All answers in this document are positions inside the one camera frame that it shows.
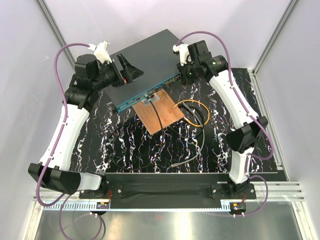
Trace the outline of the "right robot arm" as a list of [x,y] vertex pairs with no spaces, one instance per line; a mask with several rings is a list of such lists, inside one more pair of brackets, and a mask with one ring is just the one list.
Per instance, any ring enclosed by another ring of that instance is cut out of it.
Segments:
[[222,56],[212,56],[204,40],[191,45],[172,47],[179,56],[177,69],[181,82],[191,85],[197,80],[206,80],[217,92],[226,106],[235,130],[226,135],[227,145],[232,150],[231,168],[223,190],[232,198],[239,198],[249,186],[249,162],[257,141],[268,125],[266,117],[260,117],[241,93],[228,61]]

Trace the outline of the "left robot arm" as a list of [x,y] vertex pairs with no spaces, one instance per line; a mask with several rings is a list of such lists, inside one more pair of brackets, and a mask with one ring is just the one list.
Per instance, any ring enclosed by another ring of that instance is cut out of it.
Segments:
[[69,88],[63,92],[61,116],[39,163],[31,163],[28,173],[40,188],[66,195],[90,190],[97,198],[108,193],[108,186],[97,173],[80,173],[70,170],[72,152],[80,131],[89,118],[99,92],[109,86],[121,87],[141,77],[144,72],[131,65],[122,54],[117,58],[122,66],[118,70],[113,60],[98,59],[93,54],[80,55],[75,62],[75,74]]

